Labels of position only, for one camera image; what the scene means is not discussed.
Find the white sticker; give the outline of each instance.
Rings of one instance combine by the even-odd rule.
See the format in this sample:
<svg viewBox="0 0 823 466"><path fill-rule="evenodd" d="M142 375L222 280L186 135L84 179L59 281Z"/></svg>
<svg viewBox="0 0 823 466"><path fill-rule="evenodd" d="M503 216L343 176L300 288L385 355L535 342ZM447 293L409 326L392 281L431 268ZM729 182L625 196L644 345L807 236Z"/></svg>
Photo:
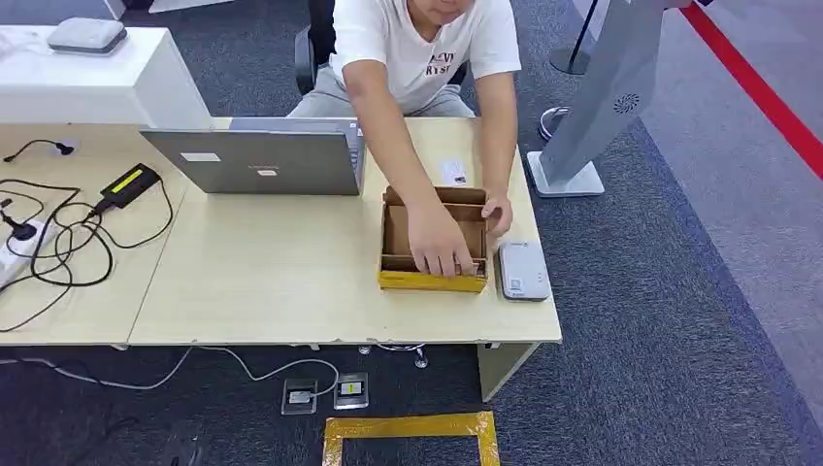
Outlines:
<svg viewBox="0 0 823 466"><path fill-rule="evenodd" d="M312 394L308 391L292 391L288 394L288 403L309 403L312 400Z"/></svg>
<svg viewBox="0 0 823 466"><path fill-rule="evenodd" d="M460 160L447 160L441 166L443 182L447 186L465 186L468 183L466 169Z"/></svg>
<svg viewBox="0 0 823 466"><path fill-rule="evenodd" d="M211 152L181 152L186 162L219 162L220 157Z"/></svg>

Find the silver laptop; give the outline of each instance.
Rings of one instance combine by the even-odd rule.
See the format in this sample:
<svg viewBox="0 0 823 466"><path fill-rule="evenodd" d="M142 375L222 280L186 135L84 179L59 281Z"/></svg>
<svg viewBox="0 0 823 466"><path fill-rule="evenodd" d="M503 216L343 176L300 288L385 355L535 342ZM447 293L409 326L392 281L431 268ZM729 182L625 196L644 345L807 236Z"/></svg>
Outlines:
<svg viewBox="0 0 823 466"><path fill-rule="evenodd" d="M360 193L365 145L355 120L235 119L242 129L141 134L205 192Z"/></svg>

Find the t-shirt print text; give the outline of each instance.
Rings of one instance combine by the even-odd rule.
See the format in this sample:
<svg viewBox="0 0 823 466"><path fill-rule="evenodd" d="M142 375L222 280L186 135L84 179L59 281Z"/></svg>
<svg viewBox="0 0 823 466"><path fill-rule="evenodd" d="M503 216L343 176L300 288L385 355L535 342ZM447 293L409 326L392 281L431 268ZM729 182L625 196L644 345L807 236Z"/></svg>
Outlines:
<svg viewBox="0 0 823 466"><path fill-rule="evenodd" d="M454 60L453 52L445 51L437 55L432 55L432 59L429 60L429 66L426 67L426 76L448 73L452 60Z"/></svg>

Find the desk leg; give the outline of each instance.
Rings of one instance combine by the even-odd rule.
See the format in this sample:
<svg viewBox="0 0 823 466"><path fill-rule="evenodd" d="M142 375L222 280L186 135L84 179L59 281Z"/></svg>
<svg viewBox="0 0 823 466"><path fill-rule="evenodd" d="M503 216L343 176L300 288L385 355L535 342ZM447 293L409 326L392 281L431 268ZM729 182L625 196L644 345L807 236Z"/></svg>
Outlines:
<svg viewBox="0 0 823 466"><path fill-rule="evenodd" d="M480 392L483 402L489 402L540 343L503 343L497 349L477 345L477 365L480 370Z"/></svg>

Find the yellow tape square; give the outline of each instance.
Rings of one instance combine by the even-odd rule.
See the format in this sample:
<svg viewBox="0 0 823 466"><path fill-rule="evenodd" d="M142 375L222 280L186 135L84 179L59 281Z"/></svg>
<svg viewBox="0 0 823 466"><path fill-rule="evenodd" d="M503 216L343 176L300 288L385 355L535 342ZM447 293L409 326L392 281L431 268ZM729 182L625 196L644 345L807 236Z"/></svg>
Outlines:
<svg viewBox="0 0 823 466"><path fill-rule="evenodd" d="M329 417L323 466L343 466L343 439L477 436L480 466L500 466L497 433L490 411L408 417Z"/></svg>

